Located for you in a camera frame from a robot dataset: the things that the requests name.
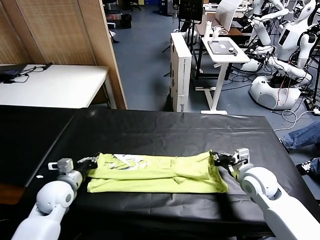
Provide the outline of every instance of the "jeans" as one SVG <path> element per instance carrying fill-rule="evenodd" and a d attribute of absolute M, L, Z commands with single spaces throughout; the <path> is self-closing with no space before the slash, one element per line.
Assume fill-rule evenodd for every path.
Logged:
<path fill-rule="evenodd" d="M 299 149 L 320 143 L 320 120 L 309 126 L 287 133 L 281 138 L 282 144 L 288 149 Z"/>
<path fill-rule="evenodd" d="M 311 172 L 320 175 L 320 157 L 316 157 L 311 161 Z"/>

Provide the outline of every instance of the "power strip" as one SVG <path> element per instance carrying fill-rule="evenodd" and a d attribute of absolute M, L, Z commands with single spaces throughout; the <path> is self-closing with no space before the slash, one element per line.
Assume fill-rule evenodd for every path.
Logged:
<path fill-rule="evenodd" d="M 308 111 L 313 111 L 313 115 L 320 116 L 320 110 L 314 105 L 314 103 L 310 99 L 305 99 L 304 105 Z"/>

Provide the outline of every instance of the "sneaker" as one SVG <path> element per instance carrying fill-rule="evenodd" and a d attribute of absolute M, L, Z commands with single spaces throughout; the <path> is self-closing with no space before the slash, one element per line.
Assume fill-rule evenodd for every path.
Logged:
<path fill-rule="evenodd" d="M 302 176 L 310 173 L 310 171 L 311 171 L 311 160 L 296 165 L 296 168 L 298 169 L 299 173 Z"/>

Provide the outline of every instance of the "white box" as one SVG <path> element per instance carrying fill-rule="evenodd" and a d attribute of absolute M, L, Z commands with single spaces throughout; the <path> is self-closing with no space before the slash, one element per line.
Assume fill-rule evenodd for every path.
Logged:
<path fill-rule="evenodd" d="M 175 112 L 188 112 L 188 95 L 177 95 L 172 99 L 172 106 Z"/>
<path fill-rule="evenodd" d="M 173 111 L 187 112 L 192 55 L 180 32 L 171 33 L 170 95 Z"/>

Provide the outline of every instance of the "wooden wall panel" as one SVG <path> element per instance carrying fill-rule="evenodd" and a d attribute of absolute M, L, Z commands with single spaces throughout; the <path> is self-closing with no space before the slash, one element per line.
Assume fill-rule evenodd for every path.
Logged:
<path fill-rule="evenodd" d="M 117 61 L 112 47 L 106 16 L 101 0 L 78 0 L 91 41 L 96 63 L 109 67 L 109 77 L 118 109 L 127 109 Z"/>
<path fill-rule="evenodd" d="M 96 65 L 76 0 L 16 0 L 46 63 Z"/>
<path fill-rule="evenodd" d="M 0 2 L 0 63 L 27 64 L 30 62 L 31 59 Z"/>
<path fill-rule="evenodd" d="M 13 0 L 1 0 L 4 6 L 4 9 L 8 15 L 8 17 L 14 21 L 11 21 L 12 26 L 15 28 L 16 33 L 19 35 L 21 39 L 21 43 L 28 53 L 34 64 L 44 64 L 45 59 L 42 56 L 31 32 L 29 31 L 28 25 L 23 18 L 16 1 Z"/>

